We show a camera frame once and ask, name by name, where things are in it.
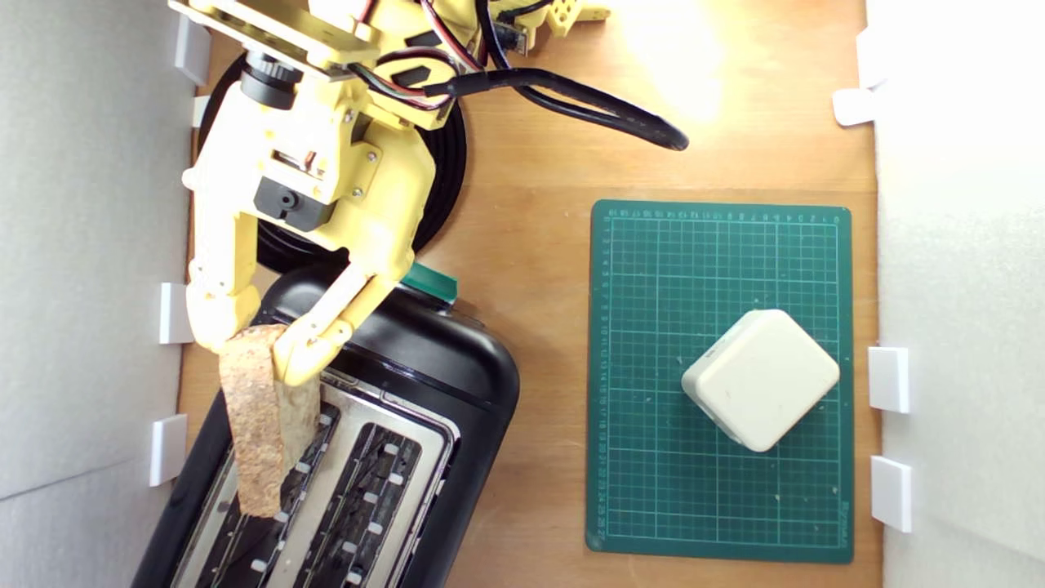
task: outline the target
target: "black cable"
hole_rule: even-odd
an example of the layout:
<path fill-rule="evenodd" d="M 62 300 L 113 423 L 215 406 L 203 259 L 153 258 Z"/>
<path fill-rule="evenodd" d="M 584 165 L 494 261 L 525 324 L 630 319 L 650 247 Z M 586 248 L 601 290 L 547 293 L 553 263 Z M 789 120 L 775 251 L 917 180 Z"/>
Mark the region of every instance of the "black cable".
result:
<path fill-rule="evenodd" d="M 503 10 L 497 15 L 497 22 L 503 22 L 505 24 L 515 24 L 515 19 L 521 17 L 522 15 L 529 15 L 530 13 L 536 13 L 537 10 L 543 8 L 544 6 L 551 4 L 553 0 L 537 0 L 529 6 L 520 6 L 518 8 L 512 8 L 510 10 Z"/>
<path fill-rule="evenodd" d="M 486 43 L 490 58 L 493 61 L 493 65 L 497 69 L 509 69 L 511 66 L 508 64 L 505 51 L 501 47 L 501 42 L 497 40 L 497 36 L 493 30 L 493 19 L 490 18 L 489 0 L 475 0 L 475 16 L 479 19 L 479 25 L 483 31 L 483 39 Z M 574 84 L 577 84 L 579 87 L 585 88 L 588 91 L 599 92 L 598 90 L 595 90 L 595 88 L 584 86 L 583 84 L 576 81 L 574 81 Z M 687 138 L 681 131 L 663 118 L 620 98 L 605 94 L 604 92 L 600 93 L 613 100 L 617 110 L 638 112 L 641 113 L 641 116 L 621 117 L 612 114 L 606 114 L 604 112 L 583 108 L 554 98 L 527 86 L 516 87 L 515 91 L 531 102 L 552 112 L 564 114 L 572 118 L 583 120 L 585 122 L 591 122 L 608 128 L 613 128 L 614 131 L 620 131 L 622 133 L 627 133 L 655 145 L 675 150 L 682 150 L 690 144 L 689 138 Z"/>

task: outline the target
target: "white box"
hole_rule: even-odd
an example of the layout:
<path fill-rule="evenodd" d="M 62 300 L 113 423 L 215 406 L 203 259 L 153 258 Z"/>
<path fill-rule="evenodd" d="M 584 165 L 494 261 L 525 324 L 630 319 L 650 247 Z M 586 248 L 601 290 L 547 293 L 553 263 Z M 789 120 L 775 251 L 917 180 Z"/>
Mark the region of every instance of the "white box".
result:
<path fill-rule="evenodd" d="M 835 360 L 787 313 L 751 311 L 686 371 L 682 390 L 730 439 L 762 452 L 838 376 Z"/>

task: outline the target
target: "grid lines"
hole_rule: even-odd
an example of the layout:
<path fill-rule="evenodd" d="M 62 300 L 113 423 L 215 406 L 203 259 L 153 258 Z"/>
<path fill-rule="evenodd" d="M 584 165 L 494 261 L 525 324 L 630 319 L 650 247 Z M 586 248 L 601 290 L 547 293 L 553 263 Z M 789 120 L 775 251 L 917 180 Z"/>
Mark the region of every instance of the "grid lines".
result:
<path fill-rule="evenodd" d="M 588 544 L 852 559 L 852 286 L 841 208 L 602 201 L 593 211 Z M 745 312 L 787 311 L 842 380 L 753 453 L 681 392 Z"/>

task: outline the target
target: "yellow robotic arm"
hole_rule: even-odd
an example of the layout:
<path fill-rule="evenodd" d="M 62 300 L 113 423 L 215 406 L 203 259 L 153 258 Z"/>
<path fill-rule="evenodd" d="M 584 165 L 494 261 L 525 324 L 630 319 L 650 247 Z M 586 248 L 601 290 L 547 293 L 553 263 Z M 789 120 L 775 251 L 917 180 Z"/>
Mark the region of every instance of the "yellow robotic arm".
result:
<path fill-rule="evenodd" d="M 442 126 L 455 91 L 511 85 L 506 75 L 483 72 L 491 42 L 498 51 L 493 56 L 500 55 L 494 62 L 504 67 L 502 34 L 525 51 L 541 23 L 561 36 L 577 20 L 608 15 L 583 0 L 498 0 L 494 30 L 494 15 L 475 0 L 363 0 L 359 15 L 348 14 L 342 0 L 311 0 L 309 10 L 281 0 L 168 2 L 248 49 L 240 81 L 227 92 L 183 175 L 195 197 L 187 296 L 196 340 L 219 353 L 257 313 L 251 278 L 259 218 L 330 251 L 350 252 L 347 268 L 273 347 L 275 376 L 292 386 L 330 363 L 414 261 L 411 243 L 435 175 L 418 127 Z M 481 30 L 498 40 L 484 41 Z M 525 42 L 512 41 L 515 34 Z M 531 79 L 535 71 L 509 73 Z M 567 94 L 585 88 L 544 77 Z M 626 132 L 636 136 L 655 126 L 636 122 L 635 113 L 644 113 L 624 102 L 618 116 L 590 114 L 529 88 L 519 91 L 571 116 L 631 124 L 637 130 Z M 614 112 L 604 105 L 614 98 L 601 92 L 572 95 L 584 96 Z"/>

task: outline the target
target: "wooden surface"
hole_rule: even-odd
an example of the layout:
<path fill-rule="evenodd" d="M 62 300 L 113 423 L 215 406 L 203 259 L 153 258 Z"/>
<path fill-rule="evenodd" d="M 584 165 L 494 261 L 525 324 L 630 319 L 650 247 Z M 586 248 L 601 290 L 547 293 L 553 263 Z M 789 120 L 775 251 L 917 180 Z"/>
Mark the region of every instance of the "wooden surface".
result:
<path fill-rule="evenodd" d="M 547 113 L 510 91 L 465 102 L 469 167 L 460 205 L 420 256 L 511 351 L 522 391 L 448 586 L 879 587 L 870 518 L 865 350 L 876 343 L 876 184 L 869 127 L 834 121 L 856 84 L 862 0 L 612 0 L 604 24 L 549 40 L 516 64 L 636 101 L 680 125 L 671 152 Z M 215 43 L 212 80 L 237 48 Z M 584 546 L 588 233 L 602 197 L 847 206 L 854 225 L 856 558 L 773 564 L 593 554 Z M 186 348 L 180 409 L 199 427 L 213 359 Z"/>

